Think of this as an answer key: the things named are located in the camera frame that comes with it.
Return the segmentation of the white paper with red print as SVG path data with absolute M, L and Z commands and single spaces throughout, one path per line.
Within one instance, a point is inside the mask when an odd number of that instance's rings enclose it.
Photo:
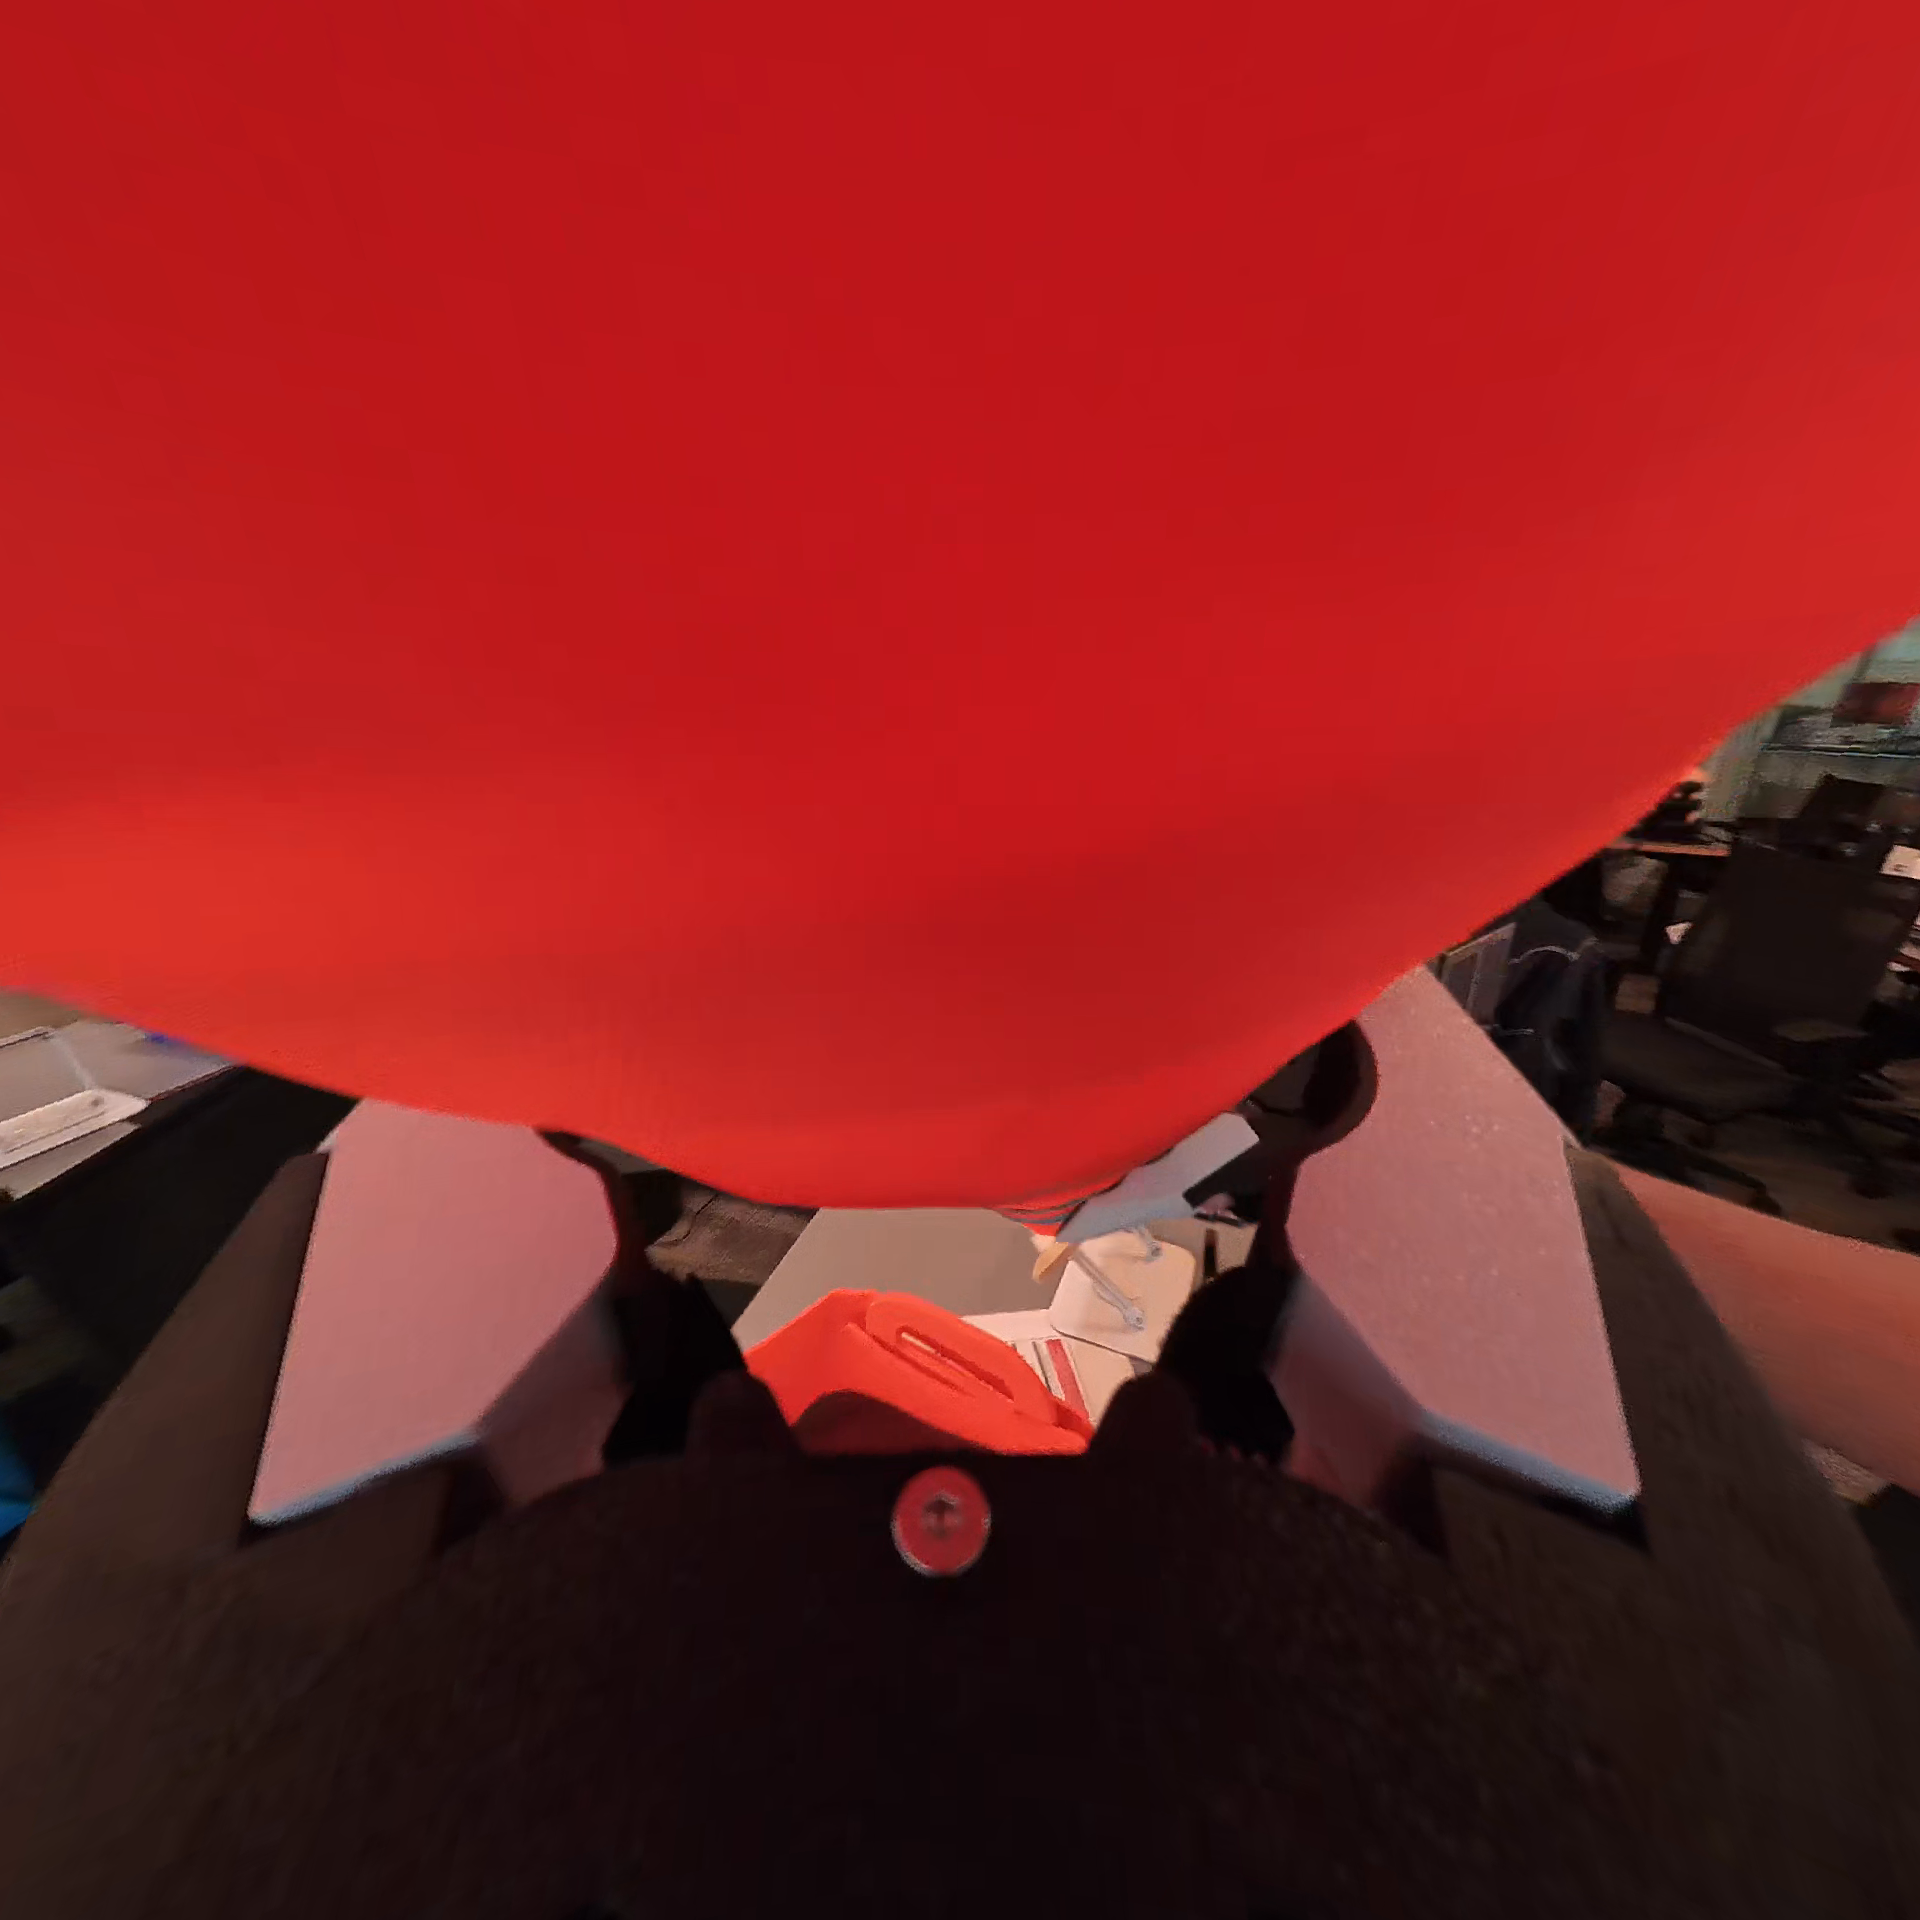
M 1137 1378 L 1134 1357 L 1056 1330 L 1047 1309 L 980 1312 L 968 1324 L 1014 1348 L 1047 1392 L 1091 1426 Z

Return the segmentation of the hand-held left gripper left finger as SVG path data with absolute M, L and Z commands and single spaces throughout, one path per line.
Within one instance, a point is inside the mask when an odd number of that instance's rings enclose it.
M 480 1467 L 505 1507 L 599 1474 L 630 1397 L 604 1173 L 522 1127 L 384 1102 L 323 1158 L 251 1523 L 438 1460 Z

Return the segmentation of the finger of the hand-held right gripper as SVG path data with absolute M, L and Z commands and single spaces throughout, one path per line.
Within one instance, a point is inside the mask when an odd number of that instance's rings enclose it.
M 1259 1149 L 1259 1134 L 1240 1114 L 1224 1114 L 1166 1154 L 1092 1194 L 1054 1230 L 1056 1242 L 1091 1242 L 1191 1216 L 1194 1199 L 1227 1190 L 1227 1168 Z

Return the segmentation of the orange garment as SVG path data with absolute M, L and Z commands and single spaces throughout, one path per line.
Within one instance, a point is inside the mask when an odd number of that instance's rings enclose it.
M 1916 4 L 4 4 L 4 988 L 1084 1194 L 1916 615 Z

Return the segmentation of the black office chair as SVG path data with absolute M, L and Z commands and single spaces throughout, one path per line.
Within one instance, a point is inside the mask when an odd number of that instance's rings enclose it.
M 1599 1149 L 1687 1186 L 1726 1183 L 1786 1210 L 1716 1158 L 1729 1125 L 1777 1119 L 1827 1138 L 1860 1197 L 1889 1163 L 1857 1102 L 1868 1012 L 1916 931 L 1916 879 L 1739 844 L 1681 940 L 1647 1012 L 1614 1011 L 1600 1080 L 1617 1092 Z

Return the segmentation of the white keyboard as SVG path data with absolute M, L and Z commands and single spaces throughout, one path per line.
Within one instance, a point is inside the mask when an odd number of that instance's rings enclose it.
M 14 1170 L 86 1138 L 129 1127 L 150 1100 L 110 1088 L 86 1088 L 36 1109 L 2 1117 L 2 1170 Z

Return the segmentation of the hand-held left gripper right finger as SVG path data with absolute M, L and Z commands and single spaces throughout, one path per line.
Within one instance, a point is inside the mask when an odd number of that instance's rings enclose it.
M 1375 1102 L 1308 1158 L 1287 1214 L 1302 1278 L 1272 1376 L 1289 1470 L 1355 1507 L 1390 1507 L 1419 1467 L 1633 1507 L 1564 1125 L 1424 966 L 1360 1034 Z

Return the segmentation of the orange plastic basket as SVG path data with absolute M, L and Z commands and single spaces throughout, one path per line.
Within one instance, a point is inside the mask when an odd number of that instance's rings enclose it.
M 1033 1346 L 914 1294 L 841 1286 L 754 1342 L 745 1363 L 809 1453 L 1087 1453 L 1089 1397 L 1056 1388 Z

